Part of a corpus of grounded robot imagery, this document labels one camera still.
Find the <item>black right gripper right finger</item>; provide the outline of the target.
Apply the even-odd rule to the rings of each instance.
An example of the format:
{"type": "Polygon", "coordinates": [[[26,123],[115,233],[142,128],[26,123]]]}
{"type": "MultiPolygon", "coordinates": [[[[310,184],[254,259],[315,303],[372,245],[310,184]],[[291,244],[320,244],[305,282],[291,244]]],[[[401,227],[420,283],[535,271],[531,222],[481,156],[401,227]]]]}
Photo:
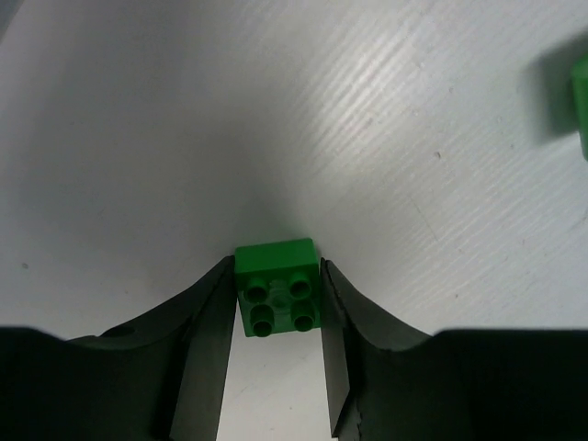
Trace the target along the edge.
{"type": "Polygon", "coordinates": [[[584,440],[584,330],[429,335],[321,263],[322,353],[339,440],[584,440]]]}

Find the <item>green square lego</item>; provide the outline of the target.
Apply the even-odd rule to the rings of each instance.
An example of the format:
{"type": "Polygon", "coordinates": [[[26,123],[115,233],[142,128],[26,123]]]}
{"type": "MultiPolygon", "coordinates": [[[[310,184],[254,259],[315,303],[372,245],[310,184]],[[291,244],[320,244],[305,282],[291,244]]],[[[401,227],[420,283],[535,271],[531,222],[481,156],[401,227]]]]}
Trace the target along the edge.
{"type": "Polygon", "coordinates": [[[321,326],[320,258],[312,239],[236,248],[234,279],[247,337],[321,326]]]}

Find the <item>green arch lego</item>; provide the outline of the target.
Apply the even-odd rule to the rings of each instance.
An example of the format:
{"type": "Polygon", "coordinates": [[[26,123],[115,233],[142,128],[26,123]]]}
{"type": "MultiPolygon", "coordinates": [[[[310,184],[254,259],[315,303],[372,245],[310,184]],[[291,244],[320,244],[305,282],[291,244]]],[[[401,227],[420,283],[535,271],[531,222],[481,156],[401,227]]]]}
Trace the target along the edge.
{"type": "Polygon", "coordinates": [[[582,146],[582,155],[588,159],[588,60],[584,56],[577,61],[571,70],[571,84],[578,131],[582,146]]]}

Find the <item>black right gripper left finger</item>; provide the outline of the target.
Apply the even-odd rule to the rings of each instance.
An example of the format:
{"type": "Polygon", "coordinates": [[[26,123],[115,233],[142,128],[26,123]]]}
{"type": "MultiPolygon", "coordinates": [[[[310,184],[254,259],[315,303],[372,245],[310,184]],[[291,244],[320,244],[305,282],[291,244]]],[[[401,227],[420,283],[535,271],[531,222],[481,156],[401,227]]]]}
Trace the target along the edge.
{"type": "Polygon", "coordinates": [[[232,344],[234,260],[101,335],[1,330],[4,440],[213,440],[232,344]]]}

